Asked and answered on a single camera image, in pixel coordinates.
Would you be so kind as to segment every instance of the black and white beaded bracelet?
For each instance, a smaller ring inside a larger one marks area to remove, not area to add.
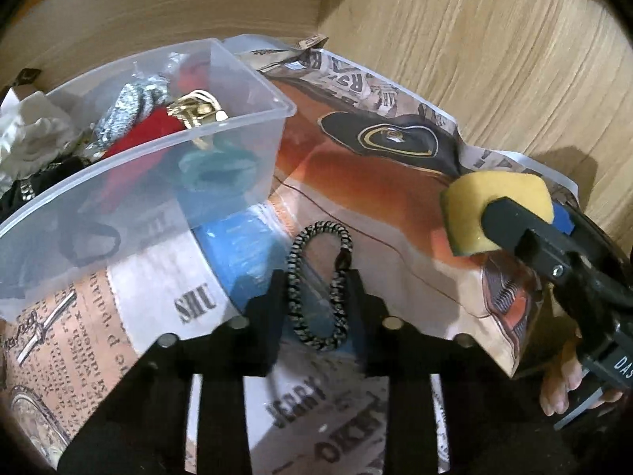
[[[334,315],[334,332],[329,338],[314,335],[306,322],[301,304],[301,262],[306,244],[320,234],[334,234],[341,239],[341,251],[334,261],[334,277],[330,283],[330,305]],[[287,265],[287,296],[289,312],[295,333],[301,342],[316,350],[336,350],[347,339],[347,313],[345,312],[345,272],[352,262],[352,240],[347,228],[336,222],[316,222],[306,227],[292,243]]]

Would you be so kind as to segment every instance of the red fabric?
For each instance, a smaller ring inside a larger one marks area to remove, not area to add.
[[[129,150],[140,144],[145,144],[154,139],[180,132],[185,126],[173,116],[167,115],[164,107],[156,109],[143,122],[134,126],[124,137],[115,142],[103,155],[104,159],[112,155]],[[156,166],[166,150],[159,150],[143,157],[139,157],[129,163],[111,169],[106,174],[106,182],[101,190],[101,211],[110,213],[114,211],[121,200],[126,196],[129,188],[134,186],[136,180]]]

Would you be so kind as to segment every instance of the silver screw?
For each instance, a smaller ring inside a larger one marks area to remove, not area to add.
[[[178,336],[176,336],[176,334],[167,332],[167,334],[163,334],[158,338],[157,343],[163,348],[169,348],[176,344],[176,341],[178,341]]]
[[[245,329],[250,324],[251,322],[246,316],[235,316],[229,320],[229,327],[237,331]]]
[[[382,326],[390,331],[398,331],[404,325],[403,320],[396,318],[395,316],[388,316],[382,320]]]

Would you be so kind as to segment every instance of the human hand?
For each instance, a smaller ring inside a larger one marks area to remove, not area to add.
[[[567,341],[561,352],[553,358],[550,366],[545,372],[543,382],[540,386],[540,407],[547,416],[564,414],[569,408],[569,397],[567,393],[580,386],[582,382],[582,365],[576,355],[576,346],[580,341],[580,331],[576,331],[574,339]],[[591,409],[602,405],[604,402],[618,401],[622,397],[622,392],[610,389],[602,398],[591,406]]]

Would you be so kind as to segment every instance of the black hair tie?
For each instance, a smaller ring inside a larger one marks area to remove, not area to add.
[[[330,283],[330,305],[334,314],[334,332],[329,338],[314,335],[303,315],[301,304],[301,254],[306,244],[319,234],[335,234],[341,239],[341,251],[334,262],[334,277]],[[347,228],[336,222],[316,222],[306,227],[292,243],[288,255],[287,296],[290,321],[301,342],[316,350],[336,350],[347,339],[347,313],[343,307],[345,298],[345,272],[352,263],[352,240]]]

